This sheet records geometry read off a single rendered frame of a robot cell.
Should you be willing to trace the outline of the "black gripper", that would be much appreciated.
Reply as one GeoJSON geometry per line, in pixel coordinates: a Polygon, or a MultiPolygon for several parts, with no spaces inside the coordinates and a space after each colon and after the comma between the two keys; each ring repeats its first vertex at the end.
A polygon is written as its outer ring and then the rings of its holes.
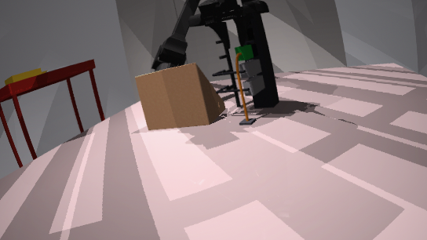
{"type": "Polygon", "coordinates": [[[236,25],[237,34],[241,47],[244,46],[246,41],[246,32],[250,23],[250,19],[253,19],[252,13],[268,13],[269,9],[266,2],[261,0],[253,0],[251,2],[244,2],[243,7],[237,4],[236,0],[233,0],[234,9],[226,9],[221,15],[208,16],[203,18],[202,14],[196,14],[190,16],[188,24],[189,27],[202,26],[211,27],[218,35],[220,40],[223,42],[226,49],[230,49],[230,38],[228,36],[228,30],[226,22],[221,22],[221,18],[229,16],[237,16],[232,18],[236,25]],[[233,10],[233,11],[232,11],[233,10]],[[229,12],[231,11],[231,12],[229,12]]]}

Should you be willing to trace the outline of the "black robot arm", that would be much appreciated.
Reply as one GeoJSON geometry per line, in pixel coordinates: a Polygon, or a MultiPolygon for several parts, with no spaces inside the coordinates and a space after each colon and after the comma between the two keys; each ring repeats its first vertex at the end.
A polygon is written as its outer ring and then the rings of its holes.
{"type": "Polygon", "coordinates": [[[197,7],[203,18],[208,16],[218,16],[227,8],[234,9],[233,0],[206,0],[199,4],[201,0],[186,0],[180,16],[177,19],[173,33],[160,45],[152,69],[161,71],[163,69],[179,67],[185,64],[187,42],[185,40],[189,29],[189,18],[195,15],[197,7]],[[158,59],[159,57],[159,59],[158,59]]]}

